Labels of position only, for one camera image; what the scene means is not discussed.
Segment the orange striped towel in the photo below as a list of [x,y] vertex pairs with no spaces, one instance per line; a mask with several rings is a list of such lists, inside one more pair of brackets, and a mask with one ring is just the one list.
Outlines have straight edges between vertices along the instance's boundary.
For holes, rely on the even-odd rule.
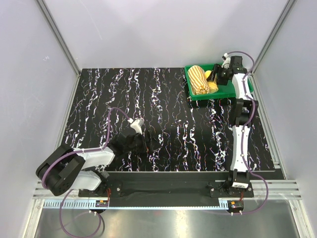
[[210,92],[205,71],[200,66],[194,65],[187,72],[194,95],[204,95]]

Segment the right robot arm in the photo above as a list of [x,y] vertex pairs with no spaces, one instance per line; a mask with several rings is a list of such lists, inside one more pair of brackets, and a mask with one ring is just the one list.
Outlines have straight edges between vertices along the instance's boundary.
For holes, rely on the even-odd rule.
[[240,197],[248,191],[250,183],[250,168],[248,159],[248,140],[253,118],[258,109],[258,102],[248,85],[248,71],[243,67],[241,56],[222,56],[223,63],[213,67],[212,79],[217,84],[226,85],[229,81],[235,90],[236,100],[232,106],[231,125],[233,131],[233,156],[228,172],[228,178],[218,188],[228,196]]

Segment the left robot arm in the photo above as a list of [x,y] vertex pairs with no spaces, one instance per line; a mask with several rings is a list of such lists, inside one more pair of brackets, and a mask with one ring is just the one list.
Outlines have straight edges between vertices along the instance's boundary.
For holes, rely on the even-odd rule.
[[137,133],[126,129],[115,135],[104,149],[74,149],[62,144],[38,166],[35,174],[43,188],[54,196],[72,189],[80,190],[81,196],[104,196],[110,188],[108,174],[95,170],[96,166],[108,166],[129,152],[143,155],[159,148],[160,143],[150,131]]

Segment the yellow chick towel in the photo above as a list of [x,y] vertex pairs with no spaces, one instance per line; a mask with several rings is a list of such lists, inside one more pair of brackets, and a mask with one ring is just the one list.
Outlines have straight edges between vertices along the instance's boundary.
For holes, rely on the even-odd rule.
[[217,83],[214,79],[212,79],[212,71],[207,70],[205,71],[205,78],[207,80],[208,86],[209,86],[209,93],[213,94],[218,91]]

